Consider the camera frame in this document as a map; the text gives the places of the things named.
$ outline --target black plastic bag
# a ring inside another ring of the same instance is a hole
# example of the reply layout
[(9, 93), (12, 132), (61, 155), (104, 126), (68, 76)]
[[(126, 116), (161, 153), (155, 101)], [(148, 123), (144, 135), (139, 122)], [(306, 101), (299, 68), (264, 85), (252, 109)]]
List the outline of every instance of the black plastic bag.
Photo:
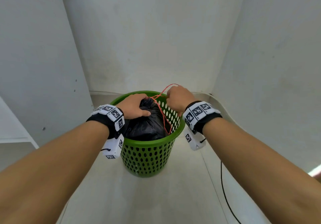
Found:
[[(151, 141), (162, 139), (168, 134), (164, 129), (163, 115), (152, 98), (143, 99), (139, 105), (142, 110), (150, 111), (149, 117), (139, 117), (128, 120), (127, 130), (124, 137), (137, 141)], [(170, 131), (170, 124), (165, 119), (167, 132)]]

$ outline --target fist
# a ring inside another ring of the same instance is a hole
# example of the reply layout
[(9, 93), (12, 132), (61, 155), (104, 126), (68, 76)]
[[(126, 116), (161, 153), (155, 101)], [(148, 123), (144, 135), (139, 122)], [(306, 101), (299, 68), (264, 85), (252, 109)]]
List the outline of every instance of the fist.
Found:
[(140, 102), (147, 98), (148, 96), (146, 94), (130, 95), (116, 106), (123, 111), (125, 119), (134, 119), (142, 116), (148, 117), (150, 116), (150, 112), (139, 108)]
[(186, 107), (194, 101), (196, 101), (194, 95), (183, 86), (173, 86), (167, 92), (167, 105), (171, 109), (179, 112), (179, 116), (181, 116)]

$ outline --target black wire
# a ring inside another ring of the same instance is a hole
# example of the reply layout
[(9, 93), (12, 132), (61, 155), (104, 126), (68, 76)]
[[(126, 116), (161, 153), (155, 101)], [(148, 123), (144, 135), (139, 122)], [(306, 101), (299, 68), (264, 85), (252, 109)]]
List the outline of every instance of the black wire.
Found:
[(223, 194), (224, 194), (224, 198), (225, 198), (225, 200), (226, 200), (227, 206), (229, 207), (232, 215), (233, 215), (234, 218), (238, 221), (238, 223), (239, 223), (239, 224), (242, 224), (242, 223), (239, 221), (239, 219), (237, 219), (236, 216), (234, 215), (234, 213), (233, 213), (233, 211), (232, 211), (232, 209), (231, 209), (231, 207), (230, 207), (230, 205), (229, 205), (229, 202), (227, 201), (226, 195), (225, 195), (225, 191), (224, 191), (224, 187), (223, 187), (223, 177), (222, 177), (222, 162), (221, 162), (221, 184), (222, 184), (222, 190), (223, 190)]

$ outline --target laundry basket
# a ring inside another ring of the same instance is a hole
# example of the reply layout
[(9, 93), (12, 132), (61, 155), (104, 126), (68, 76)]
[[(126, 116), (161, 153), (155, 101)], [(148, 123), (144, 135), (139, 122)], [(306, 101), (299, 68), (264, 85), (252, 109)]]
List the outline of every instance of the laundry basket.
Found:
[[(147, 96), (159, 95), (156, 91), (135, 91), (111, 102), (116, 105), (131, 94), (145, 93)], [(158, 174), (166, 165), (175, 139), (183, 131), (185, 122), (166, 104), (166, 95), (157, 98), (166, 118), (172, 125), (171, 134), (165, 138), (153, 141), (136, 141), (125, 138), (121, 157), (128, 171), (138, 177), (151, 177)]]

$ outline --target basket rim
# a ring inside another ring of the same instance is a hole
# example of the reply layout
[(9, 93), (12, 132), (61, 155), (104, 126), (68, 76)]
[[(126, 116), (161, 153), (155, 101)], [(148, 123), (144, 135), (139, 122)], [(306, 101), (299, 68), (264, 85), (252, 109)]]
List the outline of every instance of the basket rim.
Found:
[[(146, 93), (156, 93), (157, 95), (160, 94), (160, 92), (157, 91), (153, 91), (153, 90), (139, 90), (139, 91), (134, 91), (134, 92), (130, 92), (127, 94), (124, 94), (122, 96), (117, 97), (115, 100), (113, 100), (110, 104), (111, 105), (116, 105), (119, 102), (121, 102), (122, 100), (124, 100), (127, 96), (130, 96), (132, 94), (146, 94)], [(162, 139), (159, 140), (152, 140), (152, 141), (136, 141), (136, 140), (131, 140), (128, 138), (124, 138), (124, 140), (126, 141), (126, 144), (130, 144), (130, 145), (137, 145), (137, 146), (158, 146), (158, 145), (163, 145), (167, 142), (171, 142), (174, 139), (176, 139), (181, 132), (183, 131), (185, 127), (185, 122), (183, 120), (183, 118), (180, 118), (180, 124), (179, 127), (175, 130), (175, 132), (171, 133), (169, 136), (166, 136)]]

